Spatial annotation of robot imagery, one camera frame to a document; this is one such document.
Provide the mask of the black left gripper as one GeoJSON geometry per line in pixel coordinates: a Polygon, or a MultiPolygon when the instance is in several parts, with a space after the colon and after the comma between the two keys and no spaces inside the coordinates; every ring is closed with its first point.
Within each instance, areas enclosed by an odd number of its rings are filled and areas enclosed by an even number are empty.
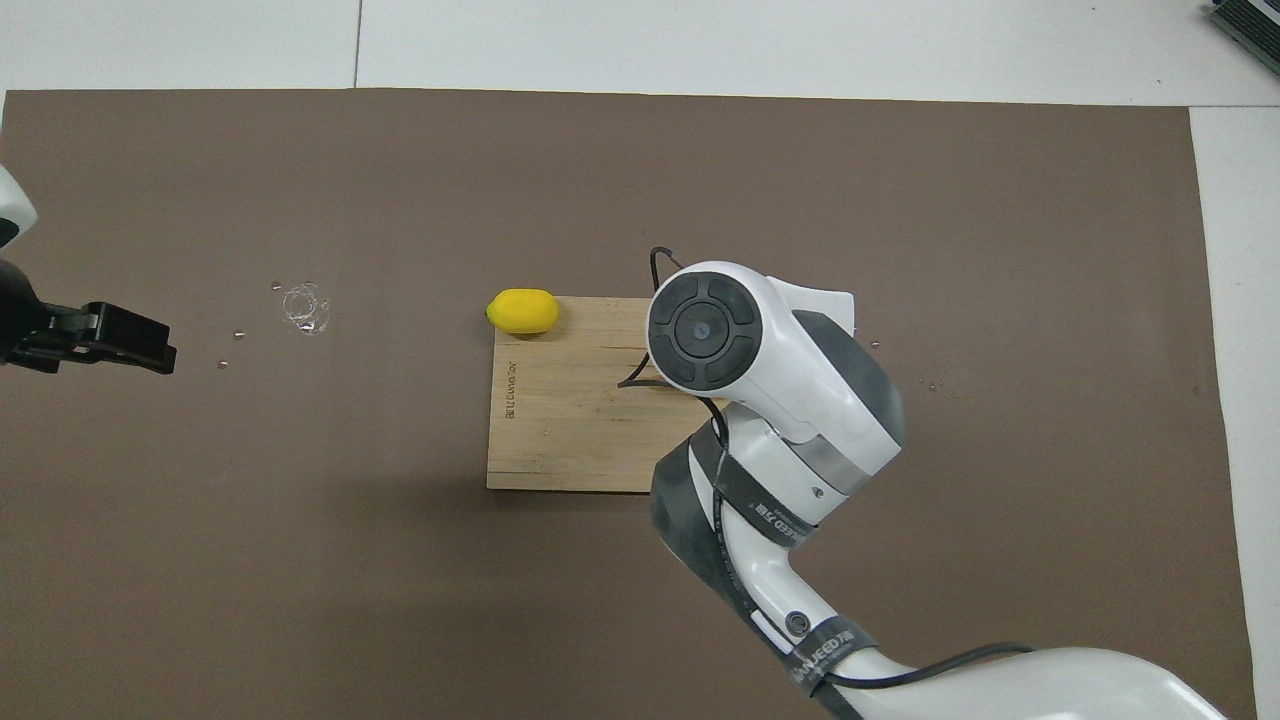
{"type": "Polygon", "coordinates": [[[84,332],[91,363],[174,373],[177,348],[168,324],[101,301],[86,304],[84,311],[88,325],[79,309],[41,302],[26,274],[1,260],[1,364],[56,374],[59,354],[70,352],[84,332]]]}

